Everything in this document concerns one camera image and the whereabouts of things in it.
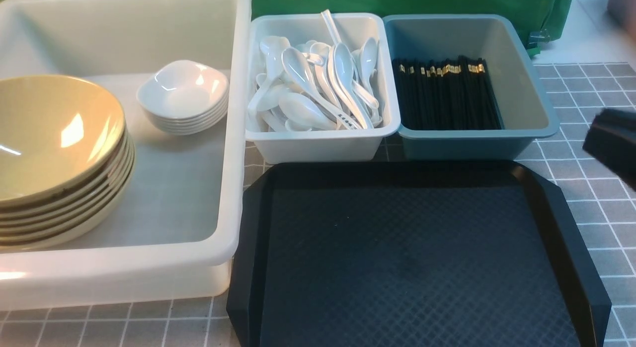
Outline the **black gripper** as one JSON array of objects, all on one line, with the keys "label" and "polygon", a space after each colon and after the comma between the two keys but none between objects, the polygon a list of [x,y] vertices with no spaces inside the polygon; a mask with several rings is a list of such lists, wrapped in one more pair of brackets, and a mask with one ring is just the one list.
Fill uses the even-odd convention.
[{"label": "black gripper", "polygon": [[582,149],[636,189],[636,113],[604,108],[588,130]]}]

